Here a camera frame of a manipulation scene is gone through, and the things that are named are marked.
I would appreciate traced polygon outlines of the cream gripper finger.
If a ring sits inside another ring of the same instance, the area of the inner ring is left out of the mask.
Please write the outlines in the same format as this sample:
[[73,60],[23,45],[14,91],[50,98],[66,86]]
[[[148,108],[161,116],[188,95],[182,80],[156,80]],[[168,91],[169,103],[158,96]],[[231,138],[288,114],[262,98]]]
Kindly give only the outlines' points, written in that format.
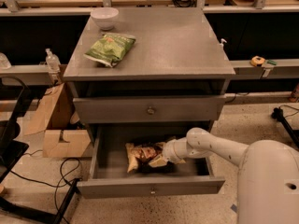
[[157,155],[154,159],[149,162],[149,166],[152,168],[163,167],[167,165],[167,159],[162,155]]

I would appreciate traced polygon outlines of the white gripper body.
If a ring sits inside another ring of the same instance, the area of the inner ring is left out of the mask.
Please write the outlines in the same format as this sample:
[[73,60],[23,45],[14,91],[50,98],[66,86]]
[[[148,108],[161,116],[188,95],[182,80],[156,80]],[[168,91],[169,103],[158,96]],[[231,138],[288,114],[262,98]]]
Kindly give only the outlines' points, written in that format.
[[187,138],[180,138],[166,142],[162,154],[166,161],[179,163],[188,157],[190,151],[191,147],[187,142]]

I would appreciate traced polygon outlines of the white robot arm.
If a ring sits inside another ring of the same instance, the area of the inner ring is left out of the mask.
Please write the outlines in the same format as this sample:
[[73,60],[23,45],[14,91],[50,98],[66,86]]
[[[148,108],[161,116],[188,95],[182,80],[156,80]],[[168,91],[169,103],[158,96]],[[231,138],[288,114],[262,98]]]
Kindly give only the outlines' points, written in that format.
[[213,152],[238,167],[237,224],[299,224],[299,152],[273,140],[250,145],[192,128],[163,145],[149,165],[161,167]]

